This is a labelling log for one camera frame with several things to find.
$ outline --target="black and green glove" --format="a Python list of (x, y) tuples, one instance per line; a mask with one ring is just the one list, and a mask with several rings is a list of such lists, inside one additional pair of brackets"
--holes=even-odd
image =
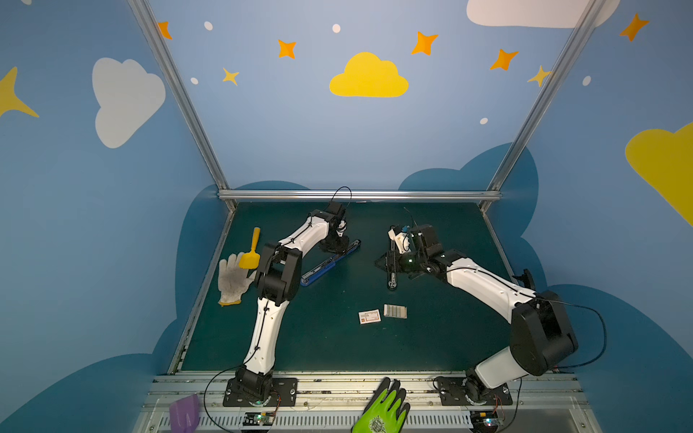
[(351, 431), (353, 433), (399, 433), (410, 410), (409, 403), (404, 403), (406, 397), (407, 390), (399, 387), (399, 380), (393, 380), (390, 386), (390, 379), (383, 379)]

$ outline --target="glove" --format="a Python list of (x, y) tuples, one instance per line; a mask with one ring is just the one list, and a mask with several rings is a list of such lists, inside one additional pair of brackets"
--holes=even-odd
[(399, 380), (393, 380), (390, 386), (390, 379), (383, 379), (351, 431), (353, 433), (399, 433), (410, 409), (409, 403), (402, 405), (406, 397), (407, 390), (399, 387)]
[(242, 294), (248, 291), (250, 283), (255, 280), (255, 273), (253, 271), (250, 276), (248, 276), (247, 269), (241, 269), (238, 267), (240, 258), (243, 257), (244, 253), (238, 253), (238, 256), (232, 254), (229, 256), (229, 260), (225, 259), (219, 260), (219, 291), (221, 292), (221, 298), (219, 299), (219, 305), (221, 306), (232, 306), (236, 303), (240, 303), (240, 297)]

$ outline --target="green tabletop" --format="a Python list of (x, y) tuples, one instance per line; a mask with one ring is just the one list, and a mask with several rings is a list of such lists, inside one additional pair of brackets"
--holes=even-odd
[[(406, 204), (419, 224), (431, 224), (446, 249), (508, 278), (498, 250), (474, 203)], [(241, 203), (222, 257), (248, 251), (255, 226), (260, 246), (291, 234), (322, 203)], [(410, 224), (402, 204), (351, 203), (346, 234), (361, 248), (308, 287), (289, 304), (277, 341), (276, 370), (416, 371), (462, 370), (507, 346), (509, 324), (463, 290), (428, 275), (400, 274), (390, 291), (374, 261), (389, 248), (391, 225)], [(307, 272), (329, 254), (317, 247), (304, 258)], [(255, 322), (255, 285), (240, 304), (221, 307), (214, 275), (192, 336), (183, 370), (220, 371), (243, 361)], [(407, 307), (407, 319), (383, 317), (361, 325), (358, 312), (384, 304)]]

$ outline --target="yellow shovel handle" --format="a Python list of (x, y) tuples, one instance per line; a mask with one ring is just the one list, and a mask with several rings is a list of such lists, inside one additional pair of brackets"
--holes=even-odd
[(255, 252), (255, 249), (258, 246), (258, 239), (260, 238), (260, 227), (255, 227), (255, 230), (253, 230), (253, 243), (250, 246), (250, 251)]

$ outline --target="black mounting plate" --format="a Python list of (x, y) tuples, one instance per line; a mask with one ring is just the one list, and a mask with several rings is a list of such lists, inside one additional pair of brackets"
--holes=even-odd
[[(229, 379), (226, 384), (226, 392), (224, 392), (224, 407), (257, 407), (253, 406), (247, 396), (236, 393), (232, 390), (231, 383), (234, 379)], [(296, 378), (272, 378), (272, 390), (274, 392), (270, 393), (270, 399), (263, 407), (276, 407), (277, 405), (277, 394), (281, 396), (280, 407), (295, 406), (296, 405), (296, 385), (299, 380)]]
[[(467, 399), (464, 391), (464, 380), (465, 377), (453, 377), (446, 378), (439, 376), (435, 378), (435, 387), (438, 388), (440, 395), (440, 403), (443, 406), (471, 406), (473, 405), (470, 400)], [(494, 388), (489, 393), (489, 400), (486, 401), (484, 406), (495, 405), (496, 395), (500, 399), (500, 404), (504, 406), (510, 406), (513, 403), (513, 399), (509, 392), (505, 392), (508, 389), (506, 384), (500, 385), (498, 388)]]

